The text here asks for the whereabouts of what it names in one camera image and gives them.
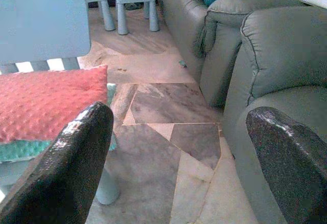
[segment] pink cushion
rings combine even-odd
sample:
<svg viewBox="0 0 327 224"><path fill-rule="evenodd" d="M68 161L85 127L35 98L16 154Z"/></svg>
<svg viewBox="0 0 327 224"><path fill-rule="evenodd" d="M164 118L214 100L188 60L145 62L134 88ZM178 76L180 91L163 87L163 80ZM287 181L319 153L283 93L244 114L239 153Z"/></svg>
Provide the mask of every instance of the pink cushion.
<svg viewBox="0 0 327 224"><path fill-rule="evenodd" d="M0 143L53 140L96 101L107 100L107 66L0 75Z"/></svg>

